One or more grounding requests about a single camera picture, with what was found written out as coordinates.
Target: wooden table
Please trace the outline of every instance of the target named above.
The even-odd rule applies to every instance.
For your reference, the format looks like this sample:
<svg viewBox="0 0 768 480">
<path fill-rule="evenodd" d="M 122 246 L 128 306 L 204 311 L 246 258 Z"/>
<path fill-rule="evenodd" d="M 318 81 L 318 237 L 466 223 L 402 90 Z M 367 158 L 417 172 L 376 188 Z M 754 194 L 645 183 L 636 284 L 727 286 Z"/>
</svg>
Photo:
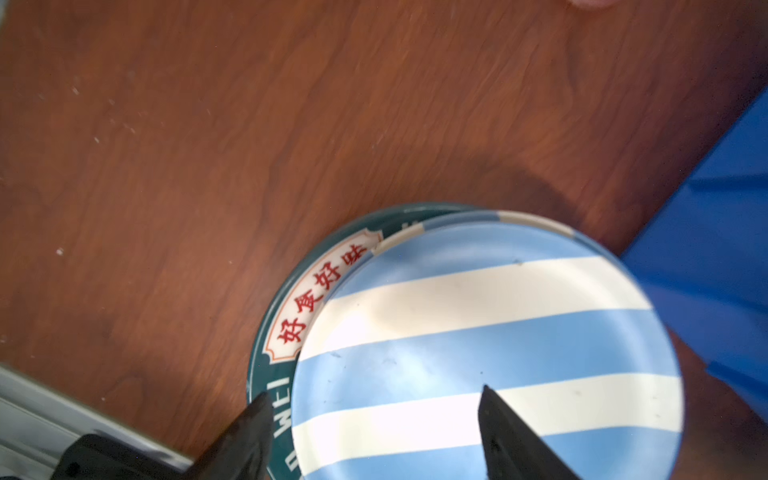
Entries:
<svg viewBox="0 0 768 480">
<path fill-rule="evenodd" d="M 759 0 L 12 0 L 0 361 L 196 455 L 335 227 L 451 200 L 621 252 L 767 78 Z M 768 429 L 677 345 L 675 478 L 758 478 Z"/>
</svg>

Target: plate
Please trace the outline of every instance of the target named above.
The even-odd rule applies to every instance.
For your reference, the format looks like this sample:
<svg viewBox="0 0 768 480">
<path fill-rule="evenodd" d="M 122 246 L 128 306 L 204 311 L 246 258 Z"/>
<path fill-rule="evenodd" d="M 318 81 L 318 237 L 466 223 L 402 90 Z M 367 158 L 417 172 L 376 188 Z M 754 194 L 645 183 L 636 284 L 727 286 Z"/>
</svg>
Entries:
<svg viewBox="0 0 768 480">
<path fill-rule="evenodd" d="M 276 412 L 274 444 L 267 469 L 272 480 L 301 478 L 290 431 L 290 392 L 296 357 L 325 295 L 381 239 L 422 220 L 464 210 L 474 210 L 474 207 L 407 204 L 360 217 L 313 248 L 277 291 L 253 344 L 247 382 L 249 403 L 263 391 L 269 392 L 273 399 Z"/>
<path fill-rule="evenodd" d="M 486 384 L 584 480 L 669 477 L 677 358 L 613 255 L 495 211 L 427 220 L 371 250 L 326 297 L 296 368 L 306 480 L 484 479 Z"/>
</svg>

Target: blue stripe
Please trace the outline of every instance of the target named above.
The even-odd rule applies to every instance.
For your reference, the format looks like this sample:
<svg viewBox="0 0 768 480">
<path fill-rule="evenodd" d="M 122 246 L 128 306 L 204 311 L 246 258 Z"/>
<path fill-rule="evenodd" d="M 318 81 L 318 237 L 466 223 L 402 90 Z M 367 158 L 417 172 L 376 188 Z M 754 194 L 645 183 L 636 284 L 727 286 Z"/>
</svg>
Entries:
<svg viewBox="0 0 768 480">
<path fill-rule="evenodd" d="M 422 225 L 424 230 L 434 230 L 435 228 L 456 225 L 457 223 L 470 222 L 499 222 L 501 219 L 494 210 L 476 210 L 472 212 L 461 212 L 459 214 L 442 215 L 441 217 L 424 220 Z"/>
<path fill-rule="evenodd" d="M 666 480 L 680 434 L 641 427 L 587 430 L 544 437 L 583 480 Z M 321 468 L 306 480 L 485 480 L 482 447 L 354 458 Z"/>
<path fill-rule="evenodd" d="M 300 357 L 293 423 L 338 410 L 480 392 L 484 384 L 509 389 L 629 372 L 679 376 L 667 342 L 651 310 L 598 310 Z"/>
<path fill-rule="evenodd" d="M 534 227 L 462 223 L 424 232 L 365 262 L 347 275 L 332 297 L 492 266 L 598 255 L 587 245 Z"/>
</svg>

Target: stacked plates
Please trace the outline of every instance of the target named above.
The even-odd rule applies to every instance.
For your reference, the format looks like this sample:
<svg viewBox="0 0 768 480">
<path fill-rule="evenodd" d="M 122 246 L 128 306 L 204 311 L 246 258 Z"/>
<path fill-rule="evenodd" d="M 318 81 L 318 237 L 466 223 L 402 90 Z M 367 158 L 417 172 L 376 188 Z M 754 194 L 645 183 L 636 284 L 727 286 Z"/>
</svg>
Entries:
<svg viewBox="0 0 768 480">
<path fill-rule="evenodd" d="M 671 472 L 680 373 L 636 283 L 562 224 L 475 211 L 387 238 L 326 294 L 290 398 L 304 478 L 482 480 L 484 384 L 585 480 Z"/>
</svg>

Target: blue object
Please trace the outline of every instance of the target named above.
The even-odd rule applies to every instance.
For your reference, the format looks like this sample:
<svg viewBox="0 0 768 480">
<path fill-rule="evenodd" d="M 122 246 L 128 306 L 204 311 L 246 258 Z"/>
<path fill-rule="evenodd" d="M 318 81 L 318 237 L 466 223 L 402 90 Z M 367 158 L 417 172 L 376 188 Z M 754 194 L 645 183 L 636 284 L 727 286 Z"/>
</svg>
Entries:
<svg viewBox="0 0 768 480">
<path fill-rule="evenodd" d="M 662 321 L 768 422 L 768 91 L 623 260 Z"/>
<path fill-rule="evenodd" d="M 290 401 L 304 478 L 485 478 L 484 384 L 584 480 L 668 478 L 677 359 L 617 263 L 510 212 L 384 240 L 329 292 L 303 345 Z"/>
</svg>

